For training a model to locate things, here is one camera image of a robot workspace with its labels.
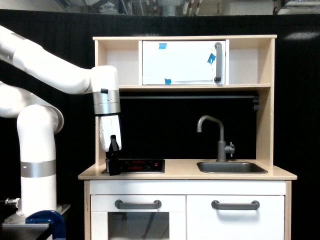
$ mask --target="black curtain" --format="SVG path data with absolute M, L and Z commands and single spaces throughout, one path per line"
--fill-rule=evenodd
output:
M 92 37 L 97 36 L 276 34 L 274 164 L 298 175 L 292 185 L 292 239 L 295 240 L 319 239 L 316 217 L 319 210 L 315 204 L 315 181 L 320 166 L 317 160 L 319 19 L 319 15 L 140 17 L 0 10 L 0 25 L 86 69 L 94 67 Z M 95 162 L 92 96 L 60 92 L 3 61 L 0 81 L 36 94 L 63 113 L 65 125 L 55 136 L 57 201 L 72 206 L 66 222 L 67 239 L 83 239 L 84 190 L 78 175 Z M 212 146 L 216 146 L 215 137 L 218 138 L 214 135 L 215 126 L 208 123 L 207 133 L 196 134 L 197 120 L 209 114 L 222 118 L 226 139 L 233 141 L 238 151 L 236 158 L 254 158 L 255 127 L 252 126 L 256 116 L 251 110 L 252 102 L 196 101 L 123 100 L 122 157 L 214 158 Z M 224 112 L 212 107 L 226 104 L 232 107 Z M 16 119 L 0 118 L 0 129 L 0 199 L 16 198 L 20 196 Z

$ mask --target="stovetop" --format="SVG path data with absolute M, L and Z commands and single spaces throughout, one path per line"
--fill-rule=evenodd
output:
M 109 174 L 108 160 L 103 174 Z M 121 174 L 163 174 L 164 159 L 119 159 Z

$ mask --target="gray handle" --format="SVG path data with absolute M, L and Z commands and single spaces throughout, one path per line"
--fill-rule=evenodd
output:
M 161 208 L 161 201 L 155 200 L 153 203 L 134 203 L 134 202 L 123 202 L 121 200 L 115 201 L 114 205 L 117 209 L 159 209 Z
M 260 203 L 256 200 L 251 203 L 220 203 L 217 200 L 212 201 L 211 206 L 217 210 L 258 210 Z
M 222 79 L 222 44 L 217 42 L 214 47 L 216 49 L 216 73 L 214 82 L 218 84 Z

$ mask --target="stainless steel sink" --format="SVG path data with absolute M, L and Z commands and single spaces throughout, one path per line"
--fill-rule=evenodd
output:
M 209 174 L 266 174 L 268 171 L 251 162 L 198 162 L 197 166 L 203 173 Z

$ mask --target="oven window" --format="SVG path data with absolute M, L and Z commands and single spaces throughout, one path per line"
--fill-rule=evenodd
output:
M 109 240 L 169 240 L 169 212 L 109 212 Z

